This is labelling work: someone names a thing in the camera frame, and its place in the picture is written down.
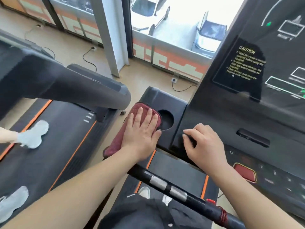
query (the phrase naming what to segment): parking lot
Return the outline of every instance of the parking lot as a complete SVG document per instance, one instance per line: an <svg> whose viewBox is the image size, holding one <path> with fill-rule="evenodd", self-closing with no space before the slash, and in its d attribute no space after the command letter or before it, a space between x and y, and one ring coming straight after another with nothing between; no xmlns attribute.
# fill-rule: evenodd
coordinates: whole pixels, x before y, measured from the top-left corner
<svg viewBox="0 0 305 229"><path fill-rule="evenodd" d="M170 0L170 13L153 36L159 40L190 50L196 26L206 11L214 11L231 24L243 0Z"/></svg>

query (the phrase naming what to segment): emergency stop button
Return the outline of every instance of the emergency stop button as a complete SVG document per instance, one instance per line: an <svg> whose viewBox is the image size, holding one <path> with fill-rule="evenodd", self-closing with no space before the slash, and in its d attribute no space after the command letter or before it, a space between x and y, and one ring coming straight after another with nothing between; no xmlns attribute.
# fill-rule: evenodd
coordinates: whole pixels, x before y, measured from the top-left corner
<svg viewBox="0 0 305 229"><path fill-rule="evenodd" d="M247 181L256 183L256 173L253 169L246 167L240 163L235 163L233 168Z"/></svg>

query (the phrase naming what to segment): car windshield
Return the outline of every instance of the car windshield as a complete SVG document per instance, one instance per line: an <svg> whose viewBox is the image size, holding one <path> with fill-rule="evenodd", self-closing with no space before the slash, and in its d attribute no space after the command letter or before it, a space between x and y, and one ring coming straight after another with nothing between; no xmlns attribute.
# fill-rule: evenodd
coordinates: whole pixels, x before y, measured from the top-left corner
<svg viewBox="0 0 305 229"><path fill-rule="evenodd" d="M149 17L153 15L155 6L155 3L148 0L136 0L132 6L132 11L137 14Z"/></svg>
<svg viewBox="0 0 305 229"><path fill-rule="evenodd" d="M219 40L221 41L224 37L226 33L226 26L224 25L219 25L217 23L212 23L212 22L209 22L209 21L206 21L199 34L201 36L204 36L204 37L207 37L207 38L213 38L213 39L216 39L216 40Z"/></svg>

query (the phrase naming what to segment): red cloth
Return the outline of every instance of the red cloth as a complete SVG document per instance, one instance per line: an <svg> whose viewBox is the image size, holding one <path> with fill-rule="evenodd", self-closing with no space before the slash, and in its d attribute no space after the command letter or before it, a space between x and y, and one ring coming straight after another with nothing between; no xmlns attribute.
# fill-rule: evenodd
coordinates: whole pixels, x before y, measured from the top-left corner
<svg viewBox="0 0 305 229"><path fill-rule="evenodd" d="M146 104L143 104L141 102L138 102L136 103L132 109L130 110L128 116L126 117L126 119L128 119L129 115L131 113L134 114L134 117L136 116L137 112L138 112L138 109L142 107L143 108L143 113L142 113L142 118L141 118L141 123L140 125L142 125L146 115L147 115L147 112L148 110L150 109L149 106L147 106ZM156 125L156 128L154 130L154 132L157 130L157 128L160 126L161 124L161 118L160 118L160 114L156 111L156 110L152 110L152 117L155 115L155 114L158 114L158 122L157 122L157 125ZM121 146L122 146L122 141L123 141L123 136L124 136L124 133L125 133L125 130L126 130L126 126L127 126L127 120L125 119L120 131L118 132L118 134L115 136L115 138L113 139L113 141L111 142L110 146L107 147L103 153L104 157L110 157L112 154L115 154L117 151L119 151L121 149Z"/></svg>

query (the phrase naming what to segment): white shoe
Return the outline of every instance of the white shoe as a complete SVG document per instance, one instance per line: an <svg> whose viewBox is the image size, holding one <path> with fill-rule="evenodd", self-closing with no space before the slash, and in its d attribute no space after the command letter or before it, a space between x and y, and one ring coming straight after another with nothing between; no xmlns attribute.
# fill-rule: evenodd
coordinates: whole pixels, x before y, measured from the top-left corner
<svg viewBox="0 0 305 229"><path fill-rule="evenodd" d="M173 199L171 197L168 197L167 195L163 195L162 202L165 203L166 206L172 201Z"/></svg>
<svg viewBox="0 0 305 229"><path fill-rule="evenodd" d="M44 120L38 121L31 129L18 133L17 141L21 146L27 146L30 149L35 149L40 146L41 136L49 130L48 122Z"/></svg>
<svg viewBox="0 0 305 229"><path fill-rule="evenodd" d="M144 198L150 199L150 189L148 187L142 187L138 194L141 195Z"/></svg>
<svg viewBox="0 0 305 229"><path fill-rule="evenodd" d="M9 197L3 196L0 198L0 223L8 220L14 210L20 208L29 196L29 191L26 186L22 186L12 193Z"/></svg>

